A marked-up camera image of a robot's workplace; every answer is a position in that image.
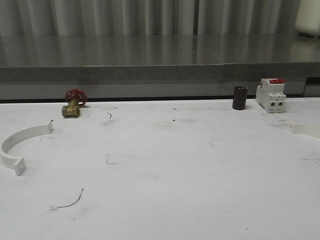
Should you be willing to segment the dark brown cylindrical coupling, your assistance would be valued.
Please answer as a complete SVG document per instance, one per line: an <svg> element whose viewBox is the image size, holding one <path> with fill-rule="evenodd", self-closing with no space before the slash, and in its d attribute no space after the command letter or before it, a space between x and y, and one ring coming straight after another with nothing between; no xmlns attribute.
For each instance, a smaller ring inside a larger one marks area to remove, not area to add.
<svg viewBox="0 0 320 240"><path fill-rule="evenodd" d="M233 92L232 108L234 110L244 110L246 107L248 88L245 86L236 86Z"/></svg>

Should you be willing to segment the brass valve red handwheel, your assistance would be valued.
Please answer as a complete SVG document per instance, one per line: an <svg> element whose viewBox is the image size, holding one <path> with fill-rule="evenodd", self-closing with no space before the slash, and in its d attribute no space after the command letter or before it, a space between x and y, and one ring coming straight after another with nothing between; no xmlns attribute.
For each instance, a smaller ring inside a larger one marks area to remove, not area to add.
<svg viewBox="0 0 320 240"><path fill-rule="evenodd" d="M61 112L63 117L68 118L80 116L80 107L86 105L88 97L83 90L74 88L66 92L64 99L67 105L62 107Z"/></svg>

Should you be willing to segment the white circuit breaker red switch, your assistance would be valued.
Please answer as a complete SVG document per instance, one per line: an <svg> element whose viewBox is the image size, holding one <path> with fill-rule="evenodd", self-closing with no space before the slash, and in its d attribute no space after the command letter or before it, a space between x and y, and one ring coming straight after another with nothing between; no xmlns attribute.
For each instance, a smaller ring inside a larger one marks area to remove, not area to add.
<svg viewBox="0 0 320 240"><path fill-rule="evenodd" d="M285 108L285 80L281 78L262 78L257 86L255 101L267 113L282 113Z"/></svg>

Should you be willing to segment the grey stone counter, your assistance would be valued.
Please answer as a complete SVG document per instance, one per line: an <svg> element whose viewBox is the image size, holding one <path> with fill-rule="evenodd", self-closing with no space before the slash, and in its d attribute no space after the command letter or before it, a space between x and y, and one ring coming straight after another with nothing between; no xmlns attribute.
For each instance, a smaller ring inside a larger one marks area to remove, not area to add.
<svg viewBox="0 0 320 240"><path fill-rule="evenodd" d="M294 33L167 36L35 36L0 39L3 102L227 98L255 95L262 78L284 93L320 95L320 40Z"/></svg>

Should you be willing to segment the white container on counter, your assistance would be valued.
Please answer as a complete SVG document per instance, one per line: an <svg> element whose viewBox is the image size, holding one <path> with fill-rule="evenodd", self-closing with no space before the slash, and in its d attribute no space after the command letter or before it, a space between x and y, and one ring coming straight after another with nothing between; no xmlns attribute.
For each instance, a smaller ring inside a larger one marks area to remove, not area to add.
<svg viewBox="0 0 320 240"><path fill-rule="evenodd" d="M298 33L313 37L320 36L320 0L301 0L295 29Z"/></svg>

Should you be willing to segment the white half pipe clamp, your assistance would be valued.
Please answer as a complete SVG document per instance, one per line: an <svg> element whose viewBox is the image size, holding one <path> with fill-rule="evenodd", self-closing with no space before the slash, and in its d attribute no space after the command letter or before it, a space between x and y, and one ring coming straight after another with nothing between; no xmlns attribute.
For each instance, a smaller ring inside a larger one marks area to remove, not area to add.
<svg viewBox="0 0 320 240"><path fill-rule="evenodd" d="M37 136L48 135L53 130L53 122L49 121L47 124L36 125L33 127L20 130L0 144L0 158L3 164L15 171L17 176L21 176L26 169L25 160L22 156L15 156L8 154L8 151L18 143Z"/></svg>
<svg viewBox="0 0 320 240"><path fill-rule="evenodd" d="M319 139L320 127L318 125L297 124L292 121L287 122L287 129L293 135L304 135Z"/></svg>

